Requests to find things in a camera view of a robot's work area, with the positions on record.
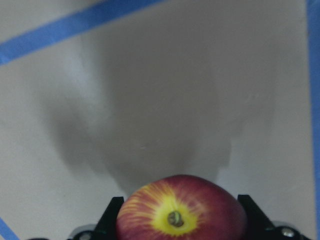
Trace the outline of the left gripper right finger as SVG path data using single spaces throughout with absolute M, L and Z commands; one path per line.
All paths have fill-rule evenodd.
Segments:
M 271 240 L 275 225 L 248 194 L 239 194 L 237 201 L 247 217 L 244 240 Z

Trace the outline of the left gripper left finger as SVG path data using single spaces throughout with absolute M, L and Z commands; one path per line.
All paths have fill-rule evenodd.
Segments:
M 93 230 L 94 240 L 116 240 L 116 220 L 124 203 L 123 196 L 113 197 Z

